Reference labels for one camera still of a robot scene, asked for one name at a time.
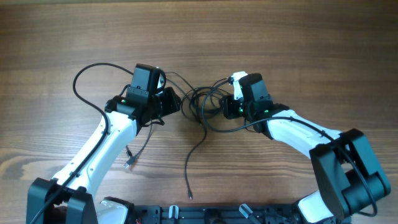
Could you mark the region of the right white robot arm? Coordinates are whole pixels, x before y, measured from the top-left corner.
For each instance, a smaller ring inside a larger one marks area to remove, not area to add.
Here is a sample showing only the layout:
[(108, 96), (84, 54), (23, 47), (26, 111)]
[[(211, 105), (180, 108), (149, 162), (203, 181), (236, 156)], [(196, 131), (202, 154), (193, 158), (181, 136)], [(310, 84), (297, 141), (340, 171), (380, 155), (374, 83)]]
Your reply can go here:
[(363, 132), (324, 128), (274, 103), (259, 73), (236, 72), (226, 82), (234, 92), (220, 99), (225, 118), (243, 118), (244, 128), (310, 159), (318, 189), (297, 202), (302, 222), (377, 215), (376, 202), (390, 194), (391, 185)]

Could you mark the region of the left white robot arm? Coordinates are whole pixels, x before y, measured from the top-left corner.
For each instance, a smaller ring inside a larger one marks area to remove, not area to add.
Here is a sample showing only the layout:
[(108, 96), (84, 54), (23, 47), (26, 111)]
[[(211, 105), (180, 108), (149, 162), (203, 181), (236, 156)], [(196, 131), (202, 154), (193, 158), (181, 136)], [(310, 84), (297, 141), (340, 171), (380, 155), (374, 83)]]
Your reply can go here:
[(102, 119), (77, 155), (50, 180), (37, 178), (28, 191), (27, 223), (136, 223), (134, 204), (114, 197), (94, 204), (106, 173), (143, 127), (163, 125), (181, 99), (167, 87), (165, 72), (137, 64), (132, 82), (99, 110)]

